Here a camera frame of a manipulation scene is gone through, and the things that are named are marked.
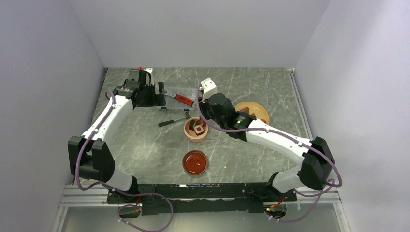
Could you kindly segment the brown meat piece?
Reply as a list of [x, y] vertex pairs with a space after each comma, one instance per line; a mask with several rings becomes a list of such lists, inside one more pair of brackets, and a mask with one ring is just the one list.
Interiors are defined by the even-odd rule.
[[249, 114], [249, 108], [245, 107], [243, 109], [240, 110], [243, 113]]

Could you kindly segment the black sushi roll piece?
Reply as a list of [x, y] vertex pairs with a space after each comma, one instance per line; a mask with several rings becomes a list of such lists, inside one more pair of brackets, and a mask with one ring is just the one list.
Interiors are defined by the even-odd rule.
[[191, 120], [188, 124], [188, 128], [191, 131], [193, 131], [196, 126], [197, 126], [197, 120]]

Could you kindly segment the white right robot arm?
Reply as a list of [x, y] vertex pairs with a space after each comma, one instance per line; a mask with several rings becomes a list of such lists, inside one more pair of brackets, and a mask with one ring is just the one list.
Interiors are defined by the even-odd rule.
[[299, 187], [323, 191], [336, 186], [329, 178], [335, 162], [323, 138], [309, 140], [275, 129], [255, 116], [235, 110], [223, 93], [208, 99], [199, 93], [197, 100], [201, 119], [212, 128], [234, 139], [270, 148], [296, 163], [292, 169], [271, 175], [266, 188], [269, 199], [277, 201], [285, 192]]

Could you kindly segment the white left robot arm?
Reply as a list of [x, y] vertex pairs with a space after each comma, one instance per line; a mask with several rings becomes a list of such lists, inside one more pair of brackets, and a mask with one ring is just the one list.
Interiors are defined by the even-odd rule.
[[110, 144], [122, 121], [135, 108], [165, 106], [164, 83], [154, 83], [152, 71], [152, 68], [130, 69], [122, 85], [106, 91], [108, 104], [97, 120], [82, 135], [69, 139], [70, 170], [80, 190], [101, 184], [119, 192], [127, 203], [138, 199], [137, 178], [117, 167]]

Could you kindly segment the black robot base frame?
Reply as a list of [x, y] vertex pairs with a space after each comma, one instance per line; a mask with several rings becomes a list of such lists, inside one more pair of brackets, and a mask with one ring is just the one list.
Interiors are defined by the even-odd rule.
[[246, 211], [261, 213], [268, 203], [295, 202], [296, 194], [275, 192], [264, 182], [208, 184], [140, 184], [141, 197], [129, 197], [110, 190], [108, 204], [140, 203], [142, 215]]

